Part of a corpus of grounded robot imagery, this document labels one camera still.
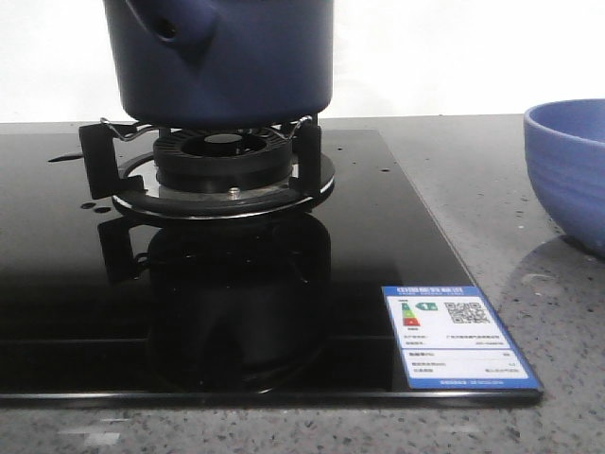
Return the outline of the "right gas burner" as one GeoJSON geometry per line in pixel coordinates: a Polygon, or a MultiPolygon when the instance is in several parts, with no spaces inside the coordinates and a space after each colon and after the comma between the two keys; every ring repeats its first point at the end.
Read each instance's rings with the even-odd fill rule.
{"type": "Polygon", "coordinates": [[[114,141],[153,129],[107,119],[79,129],[93,199],[148,223],[203,221],[310,209],[334,189],[335,167],[311,115],[258,128],[159,128],[151,152],[117,161],[114,141]]]}

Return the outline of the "blue energy label sticker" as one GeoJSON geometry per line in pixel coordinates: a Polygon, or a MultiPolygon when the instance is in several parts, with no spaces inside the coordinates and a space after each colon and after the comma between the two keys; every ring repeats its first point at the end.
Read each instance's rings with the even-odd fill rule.
{"type": "Polygon", "coordinates": [[[540,388],[479,288],[383,287],[382,292],[410,388],[540,388]]]}

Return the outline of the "dark blue pot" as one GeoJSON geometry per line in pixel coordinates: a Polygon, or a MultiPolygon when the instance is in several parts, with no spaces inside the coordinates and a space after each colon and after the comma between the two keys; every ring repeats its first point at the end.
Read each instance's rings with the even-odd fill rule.
{"type": "Polygon", "coordinates": [[[332,1],[106,1],[120,100],[171,128],[257,127],[323,111],[332,1]]]}

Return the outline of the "black glass gas stove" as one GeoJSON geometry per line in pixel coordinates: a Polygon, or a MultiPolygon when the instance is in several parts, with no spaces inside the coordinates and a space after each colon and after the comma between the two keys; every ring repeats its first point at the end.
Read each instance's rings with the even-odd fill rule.
{"type": "Polygon", "coordinates": [[[162,227],[91,201],[77,141],[1,137],[3,406],[541,399],[539,379],[537,390],[407,384],[382,288],[478,286],[377,132],[324,133],[336,188],[309,213],[162,227]]]}

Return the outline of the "light blue bowl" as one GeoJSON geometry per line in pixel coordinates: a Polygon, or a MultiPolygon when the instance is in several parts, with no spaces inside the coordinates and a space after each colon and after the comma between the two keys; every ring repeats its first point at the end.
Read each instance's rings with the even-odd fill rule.
{"type": "Polygon", "coordinates": [[[604,254],[604,100],[549,102],[524,114],[527,174],[547,214],[604,254]]]}

